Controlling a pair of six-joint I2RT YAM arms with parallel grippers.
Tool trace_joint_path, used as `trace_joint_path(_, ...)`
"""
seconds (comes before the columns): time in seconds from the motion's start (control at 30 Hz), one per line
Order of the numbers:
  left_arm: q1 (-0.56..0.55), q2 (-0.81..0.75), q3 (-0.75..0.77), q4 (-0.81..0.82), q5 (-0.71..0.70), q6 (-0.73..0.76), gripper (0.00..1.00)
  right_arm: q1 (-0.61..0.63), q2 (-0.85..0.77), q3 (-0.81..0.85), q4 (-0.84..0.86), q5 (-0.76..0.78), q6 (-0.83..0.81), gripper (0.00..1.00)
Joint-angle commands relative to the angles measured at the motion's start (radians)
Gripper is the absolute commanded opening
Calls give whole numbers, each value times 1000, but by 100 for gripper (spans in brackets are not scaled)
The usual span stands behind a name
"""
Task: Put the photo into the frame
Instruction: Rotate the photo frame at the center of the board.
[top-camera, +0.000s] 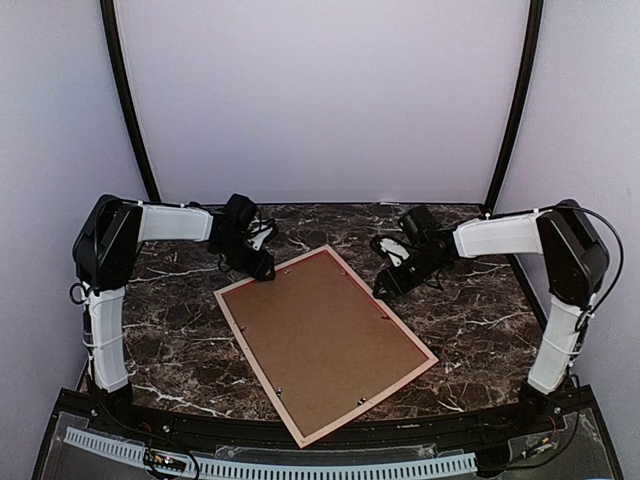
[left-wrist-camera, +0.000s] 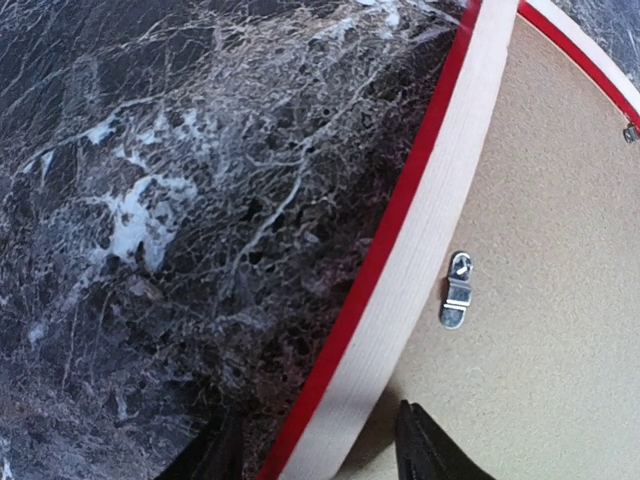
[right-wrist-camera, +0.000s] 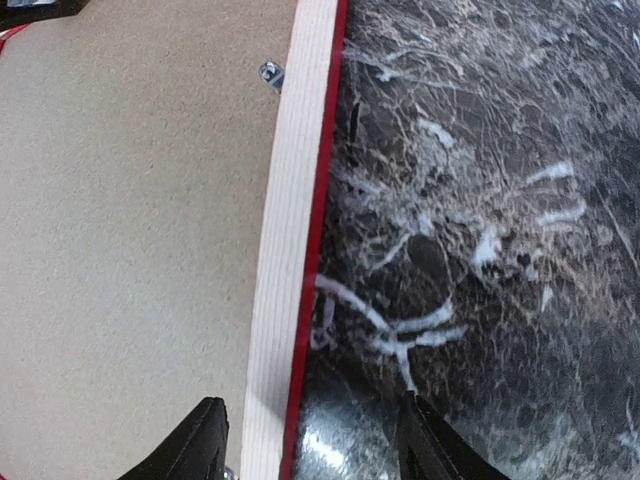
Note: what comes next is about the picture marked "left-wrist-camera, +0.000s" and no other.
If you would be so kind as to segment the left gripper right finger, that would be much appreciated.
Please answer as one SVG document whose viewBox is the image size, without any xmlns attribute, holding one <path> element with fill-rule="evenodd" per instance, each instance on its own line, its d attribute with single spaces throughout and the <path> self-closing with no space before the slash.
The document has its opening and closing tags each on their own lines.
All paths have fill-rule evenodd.
<svg viewBox="0 0 640 480">
<path fill-rule="evenodd" d="M 400 480 L 494 480 L 418 403 L 400 402 L 395 452 Z"/>
</svg>

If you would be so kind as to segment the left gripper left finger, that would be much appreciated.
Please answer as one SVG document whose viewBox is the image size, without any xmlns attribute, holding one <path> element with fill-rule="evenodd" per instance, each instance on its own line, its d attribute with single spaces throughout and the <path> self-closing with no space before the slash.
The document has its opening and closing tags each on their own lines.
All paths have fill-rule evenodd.
<svg viewBox="0 0 640 480">
<path fill-rule="evenodd" d="M 219 410 L 159 474 L 159 480 L 241 479 L 242 425 L 238 412 L 228 408 Z"/>
</svg>

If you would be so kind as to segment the brown cardboard backing board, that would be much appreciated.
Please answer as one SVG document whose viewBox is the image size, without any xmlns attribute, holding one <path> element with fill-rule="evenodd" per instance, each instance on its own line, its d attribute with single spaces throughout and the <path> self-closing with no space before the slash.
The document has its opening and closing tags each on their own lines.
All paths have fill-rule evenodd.
<svg viewBox="0 0 640 480">
<path fill-rule="evenodd" d="M 639 475 L 639 148 L 604 93 L 514 24 L 452 250 L 464 324 L 431 294 L 343 479 L 392 479 L 395 402 L 420 404 L 498 479 Z"/>
</svg>

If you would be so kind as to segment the red wooden picture frame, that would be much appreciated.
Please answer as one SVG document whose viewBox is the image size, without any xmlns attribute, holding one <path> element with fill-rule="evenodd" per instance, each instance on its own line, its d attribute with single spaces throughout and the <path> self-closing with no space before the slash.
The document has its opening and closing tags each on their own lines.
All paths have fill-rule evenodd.
<svg viewBox="0 0 640 480">
<path fill-rule="evenodd" d="M 559 48 L 639 130 L 635 1 L 473 1 L 363 267 L 267 456 L 262 479 L 343 479 L 431 294 L 482 156 L 514 24 Z"/>
</svg>

